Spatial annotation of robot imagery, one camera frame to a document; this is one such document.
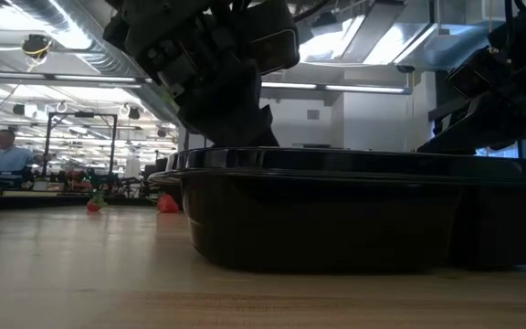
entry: person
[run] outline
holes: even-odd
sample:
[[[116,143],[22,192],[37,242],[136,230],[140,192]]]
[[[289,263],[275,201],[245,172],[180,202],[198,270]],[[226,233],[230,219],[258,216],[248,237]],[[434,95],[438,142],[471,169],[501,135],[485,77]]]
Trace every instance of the person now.
[[[41,165],[51,160],[50,155],[36,155],[15,145],[16,134],[10,130],[0,131],[0,173],[18,172],[31,164]]]

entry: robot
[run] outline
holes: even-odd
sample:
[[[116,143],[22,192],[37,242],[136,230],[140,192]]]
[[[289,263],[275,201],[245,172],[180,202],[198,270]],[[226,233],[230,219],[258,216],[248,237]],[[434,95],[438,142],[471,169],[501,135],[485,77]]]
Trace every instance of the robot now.
[[[285,0],[108,2],[118,14],[105,39],[169,90],[186,128],[215,146],[278,146],[269,108],[258,107],[261,76],[299,62],[295,22],[328,1],[296,17]],[[526,6],[515,3],[520,13],[506,0],[507,23],[490,46],[448,77],[468,107],[418,152],[468,154],[526,136]]]

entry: ceiling duct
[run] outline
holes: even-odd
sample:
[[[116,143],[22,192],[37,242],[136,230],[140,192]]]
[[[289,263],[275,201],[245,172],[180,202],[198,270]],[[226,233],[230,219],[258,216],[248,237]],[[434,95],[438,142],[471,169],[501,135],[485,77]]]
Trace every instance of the ceiling duct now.
[[[70,43],[89,44],[90,54],[79,54],[100,74],[113,77],[146,76],[132,59],[102,39],[103,28],[76,0],[5,0],[14,9],[41,22],[62,46],[74,48]],[[131,93],[152,109],[156,118],[178,122],[172,104],[163,101],[163,91],[155,84],[143,85]]]
[[[405,1],[375,0],[342,59],[363,63],[404,9]]]

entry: small red toy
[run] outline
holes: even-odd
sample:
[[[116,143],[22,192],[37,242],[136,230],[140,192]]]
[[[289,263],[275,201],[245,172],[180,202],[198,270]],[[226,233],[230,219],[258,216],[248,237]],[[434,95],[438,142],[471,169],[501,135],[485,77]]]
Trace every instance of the small red toy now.
[[[158,198],[157,209],[161,213],[177,213],[180,211],[180,207],[175,203],[174,198],[167,194],[163,194]]]
[[[103,207],[108,206],[101,193],[95,195],[87,204],[87,210],[90,212],[98,212]]]

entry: white wall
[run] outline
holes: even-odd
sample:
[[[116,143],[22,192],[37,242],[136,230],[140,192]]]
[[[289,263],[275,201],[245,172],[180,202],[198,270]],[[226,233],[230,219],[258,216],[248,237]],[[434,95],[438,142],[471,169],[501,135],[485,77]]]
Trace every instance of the white wall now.
[[[435,107],[433,72],[422,74],[412,95],[344,93],[332,109],[332,145],[343,140],[351,150],[411,152],[431,138],[428,113]]]
[[[261,100],[273,113],[273,133],[279,146],[292,147],[295,143],[331,144],[331,107],[323,101]],[[308,110],[319,110],[319,120],[308,120]]]
[[[344,94],[332,105],[331,146],[344,148]]]
[[[273,133],[281,147],[328,144],[351,150],[411,152],[432,134],[427,114],[436,106],[436,76],[426,72],[413,95],[343,93],[332,107],[323,101],[269,100]],[[308,120],[308,110],[319,110],[319,120]],[[180,150],[184,129],[180,130]],[[191,135],[190,148],[204,147],[204,138]]]
[[[403,152],[408,96],[369,93],[344,95],[344,147]]]

